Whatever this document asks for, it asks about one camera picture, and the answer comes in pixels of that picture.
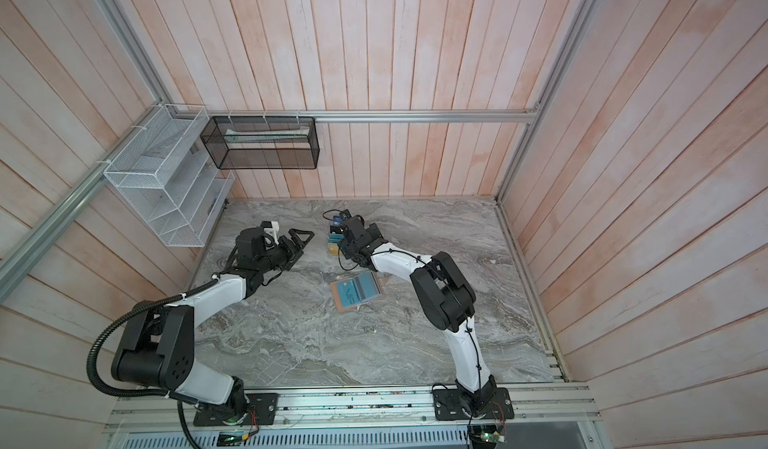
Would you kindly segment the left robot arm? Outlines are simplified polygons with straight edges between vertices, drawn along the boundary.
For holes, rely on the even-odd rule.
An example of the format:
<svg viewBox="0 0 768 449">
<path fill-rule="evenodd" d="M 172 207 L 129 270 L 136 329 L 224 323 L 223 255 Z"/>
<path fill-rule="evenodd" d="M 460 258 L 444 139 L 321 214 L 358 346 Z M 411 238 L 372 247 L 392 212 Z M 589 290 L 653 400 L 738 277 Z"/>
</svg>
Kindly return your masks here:
<svg viewBox="0 0 768 449">
<path fill-rule="evenodd" d="M 313 238 L 312 231 L 299 229 L 279 236 L 275 221 L 241 231 L 224 268 L 209 282 L 163 302 L 134 307 L 115 351 L 112 378 L 222 410 L 228 417 L 245 413 L 243 382 L 196 359 L 195 330 L 290 270 Z"/>
</svg>

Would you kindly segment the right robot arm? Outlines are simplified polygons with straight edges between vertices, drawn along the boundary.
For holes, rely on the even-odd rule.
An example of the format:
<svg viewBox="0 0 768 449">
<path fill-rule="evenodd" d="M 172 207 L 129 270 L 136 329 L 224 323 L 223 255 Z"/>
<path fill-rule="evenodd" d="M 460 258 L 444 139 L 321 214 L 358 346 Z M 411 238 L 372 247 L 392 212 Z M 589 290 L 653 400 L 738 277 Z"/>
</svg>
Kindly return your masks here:
<svg viewBox="0 0 768 449">
<path fill-rule="evenodd" d="M 455 364 L 458 397 L 467 417 L 478 417 L 491 403 L 497 384 L 480 349 L 476 294 L 450 254 L 432 256 L 397 247 L 375 223 L 365 224 L 348 210 L 339 214 L 340 252 L 358 266 L 389 274 L 412 284 L 429 322 L 442 331 Z"/>
</svg>

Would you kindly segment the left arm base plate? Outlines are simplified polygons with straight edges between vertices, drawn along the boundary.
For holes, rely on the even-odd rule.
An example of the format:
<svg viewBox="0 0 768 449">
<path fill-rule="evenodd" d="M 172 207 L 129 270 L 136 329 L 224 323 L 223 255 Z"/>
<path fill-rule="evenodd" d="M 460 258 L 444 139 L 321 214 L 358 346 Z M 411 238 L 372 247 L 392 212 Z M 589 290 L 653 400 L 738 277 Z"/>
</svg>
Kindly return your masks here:
<svg viewBox="0 0 768 449">
<path fill-rule="evenodd" d="M 201 404 L 195 414 L 195 427 L 269 426 L 278 409 L 275 392 L 246 392 L 243 398 L 224 405 Z"/>
</svg>

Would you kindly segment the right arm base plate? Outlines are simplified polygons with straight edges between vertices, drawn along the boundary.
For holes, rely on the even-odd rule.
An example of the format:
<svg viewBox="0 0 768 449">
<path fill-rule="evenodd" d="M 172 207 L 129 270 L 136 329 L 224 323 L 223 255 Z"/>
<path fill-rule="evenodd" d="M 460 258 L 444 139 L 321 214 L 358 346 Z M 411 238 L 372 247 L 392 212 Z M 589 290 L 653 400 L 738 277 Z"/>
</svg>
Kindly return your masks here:
<svg viewBox="0 0 768 449">
<path fill-rule="evenodd" d="M 460 388 L 438 387 L 431 391 L 434 415 L 438 421 L 496 420 L 515 417 L 511 397 L 505 388 L 491 387 L 470 394 Z"/>
</svg>

